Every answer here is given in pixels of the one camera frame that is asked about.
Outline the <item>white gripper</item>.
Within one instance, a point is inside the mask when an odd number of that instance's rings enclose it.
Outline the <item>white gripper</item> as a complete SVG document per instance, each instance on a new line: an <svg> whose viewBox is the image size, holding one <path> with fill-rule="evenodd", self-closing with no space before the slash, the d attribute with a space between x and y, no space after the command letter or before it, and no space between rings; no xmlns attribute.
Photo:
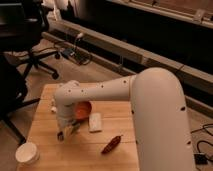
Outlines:
<svg viewBox="0 0 213 171"><path fill-rule="evenodd" d="M58 140L64 140L63 131L66 127L72 126L74 127L77 124L77 120L73 115L66 115L66 116L57 116L58 128L59 131L57 134Z"/></svg>

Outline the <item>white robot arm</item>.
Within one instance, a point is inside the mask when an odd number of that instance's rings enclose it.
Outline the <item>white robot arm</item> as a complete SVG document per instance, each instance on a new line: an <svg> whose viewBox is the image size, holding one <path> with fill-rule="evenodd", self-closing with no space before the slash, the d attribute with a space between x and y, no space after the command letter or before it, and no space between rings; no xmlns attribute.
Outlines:
<svg viewBox="0 0 213 171"><path fill-rule="evenodd" d="M75 120L82 101L128 101L140 171L196 171L183 88L170 71L152 67L88 87L71 80L54 93L58 127Z"/></svg>

